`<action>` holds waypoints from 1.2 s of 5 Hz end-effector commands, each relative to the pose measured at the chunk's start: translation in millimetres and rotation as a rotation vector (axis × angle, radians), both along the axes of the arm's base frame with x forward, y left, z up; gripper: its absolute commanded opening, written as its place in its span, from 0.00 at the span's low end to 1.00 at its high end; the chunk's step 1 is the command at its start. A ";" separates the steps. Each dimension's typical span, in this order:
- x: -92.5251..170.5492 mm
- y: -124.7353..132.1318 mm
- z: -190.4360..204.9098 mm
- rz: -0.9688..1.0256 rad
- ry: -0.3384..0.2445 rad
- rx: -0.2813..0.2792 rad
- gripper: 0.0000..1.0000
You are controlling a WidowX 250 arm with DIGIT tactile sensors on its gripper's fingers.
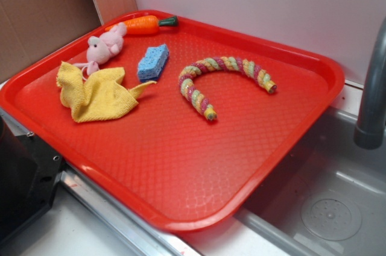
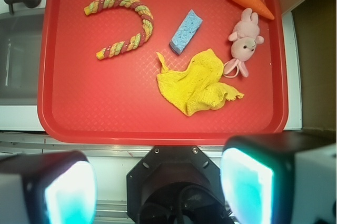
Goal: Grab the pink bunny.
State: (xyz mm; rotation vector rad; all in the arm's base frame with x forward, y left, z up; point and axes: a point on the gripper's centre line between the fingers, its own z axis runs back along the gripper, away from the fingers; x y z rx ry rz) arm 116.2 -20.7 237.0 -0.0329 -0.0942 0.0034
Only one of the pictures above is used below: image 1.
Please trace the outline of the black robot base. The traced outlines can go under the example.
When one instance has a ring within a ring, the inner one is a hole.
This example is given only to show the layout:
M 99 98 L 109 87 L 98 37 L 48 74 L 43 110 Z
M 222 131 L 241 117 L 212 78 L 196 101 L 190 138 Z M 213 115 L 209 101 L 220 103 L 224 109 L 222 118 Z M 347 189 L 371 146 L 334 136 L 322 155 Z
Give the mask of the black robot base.
M 64 164 L 39 136 L 16 136 L 1 119 L 1 245 L 51 209 Z

